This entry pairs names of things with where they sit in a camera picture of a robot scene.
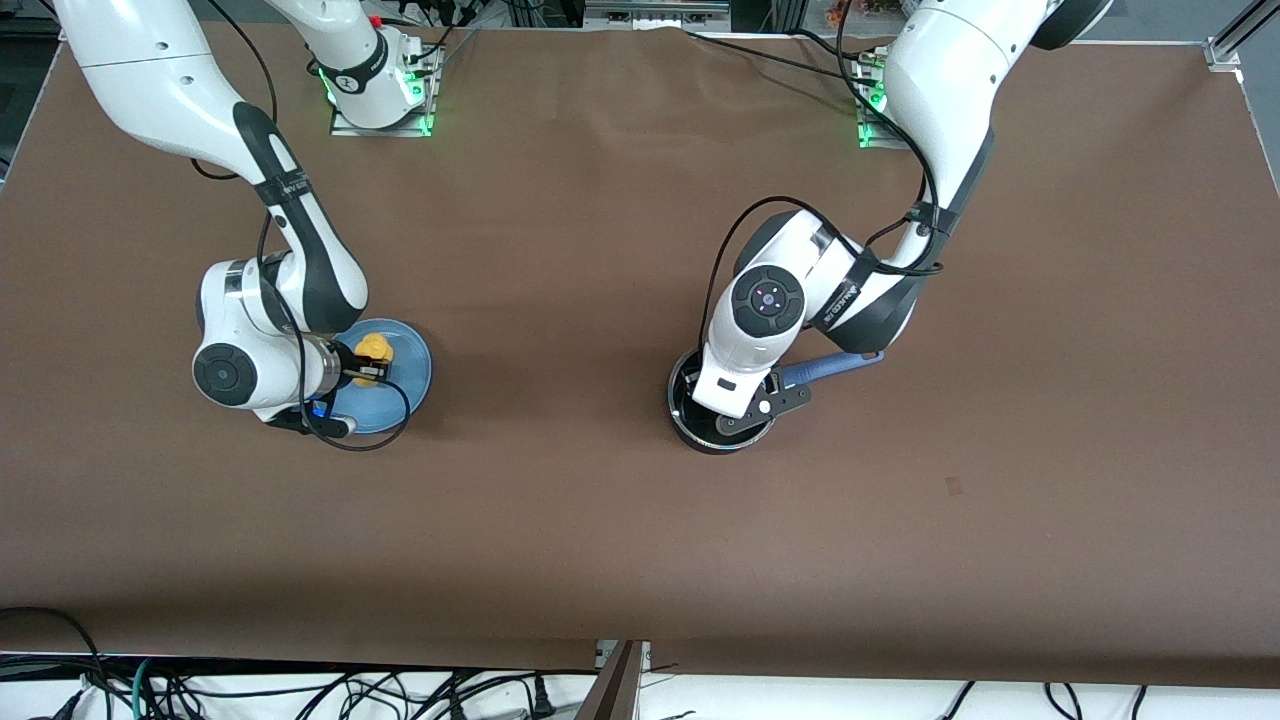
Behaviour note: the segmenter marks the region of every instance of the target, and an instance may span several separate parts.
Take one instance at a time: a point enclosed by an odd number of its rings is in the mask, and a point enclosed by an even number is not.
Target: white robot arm
[[[329,392],[355,364],[344,347],[315,334],[302,336],[300,352],[289,318],[301,333],[349,328],[369,295],[360,265],[275,123],[223,77],[186,0],[55,4],[76,61],[108,117],[152,147],[236,172],[253,186],[284,236],[285,252],[261,264],[219,263],[205,274],[197,304],[204,340],[192,365],[197,387],[210,400],[279,424],[300,397]],[[357,0],[273,4],[306,28],[323,65],[360,78],[358,87],[342,95],[344,110],[370,123],[398,119],[403,94],[389,100],[378,95],[379,87],[403,86],[402,78],[387,76],[398,63],[387,60],[389,41],[360,13]],[[370,63],[370,54],[378,53],[383,59]],[[302,355],[306,368],[300,374]],[[316,424],[330,437],[355,429],[340,419]],[[283,427],[301,429],[296,418]]]
[[[883,83],[886,114],[932,167],[934,192],[908,213],[911,222],[887,260],[837,238],[835,227],[808,210],[765,220],[716,304],[694,401],[744,418],[805,324],[846,354],[888,347],[915,307],[922,270],[933,266],[986,167],[991,109],[1005,76],[1028,45],[1065,45],[1107,6],[1102,0],[922,3],[890,47]]]

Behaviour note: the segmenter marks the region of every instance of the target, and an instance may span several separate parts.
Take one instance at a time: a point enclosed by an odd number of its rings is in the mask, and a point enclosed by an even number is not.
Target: circular button
[[[786,307],[786,300],[782,286],[773,281],[767,279],[751,288],[751,309],[765,318],[781,313]]]
[[[257,368],[243,350],[219,342],[196,354],[192,361],[196,386],[210,400],[236,407],[248,402],[257,386]]]
[[[227,360],[215,360],[205,368],[205,378],[215,389],[230,389],[239,382],[239,373]]]

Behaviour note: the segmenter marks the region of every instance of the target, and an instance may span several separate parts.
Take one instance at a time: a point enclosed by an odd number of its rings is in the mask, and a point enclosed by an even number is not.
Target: blue handle
[[[818,357],[797,365],[787,365],[786,368],[782,368],[781,373],[782,387],[788,388],[791,386],[808,384],[814,380],[820,380],[822,378],[829,378],[831,375],[838,375],[841,373],[856,370],[858,368],[874,365],[883,359],[883,352],[877,352],[869,356],[863,356],[856,352],[836,352],[835,355],[827,355],[826,357]]]

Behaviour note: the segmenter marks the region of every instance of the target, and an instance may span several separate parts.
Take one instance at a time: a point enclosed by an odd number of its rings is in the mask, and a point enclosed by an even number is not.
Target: white floor
[[[383,675],[370,675],[376,682]],[[201,678],[193,688],[214,692],[255,692],[275,688],[314,687],[337,675],[259,675]],[[444,673],[402,675],[411,696],[422,696],[447,678]],[[548,678],[547,689],[557,707],[580,702],[593,678]],[[690,720],[938,720],[948,708],[961,683],[934,680],[837,680],[791,678],[742,678],[708,675],[646,675],[640,692],[640,720],[669,720],[689,711]],[[79,688],[76,680],[0,683],[0,720],[49,717]],[[1137,688],[1123,685],[1075,685],[1088,720],[1130,720]],[[204,720],[289,720],[312,697],[312,692],[251,700],[205,698]],[[338,717],[346,692],[332,693],[311,720]],[[1059,688],[1059,702],[1070,708]],[[526,707],[525,692],[509,684],[486,693],[463,708],[468,720],[516,717]],[[105,717],[102,694],[86,693],[74,720]],[[128,720],[129,707],[115,702],[115,717]],[[424,720],[435,720],[444,706]],[[356,706],[351,720],[396,720],[392,708],[375,702]],[[1139,714],[1140,720],[1277,720],[1280,691],[1152,688]],[[956,715],[957,720],[1060,720],[1036,683],[978,683]]]

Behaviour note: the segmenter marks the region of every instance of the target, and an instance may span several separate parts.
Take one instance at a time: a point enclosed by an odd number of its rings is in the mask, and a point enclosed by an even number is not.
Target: yellow object
[[[352,350],[356,355],[370,357],[372,360],[383,360],[385,363],[390,363],[392,357],[396,356],[396,348],[392,347],[392,343],[387,342],[387,336],[383,333],[366,334]],[[356,378],[355,382],[358,387],[374,387],[378,384],[374,380],[362,380],[360,378]]]

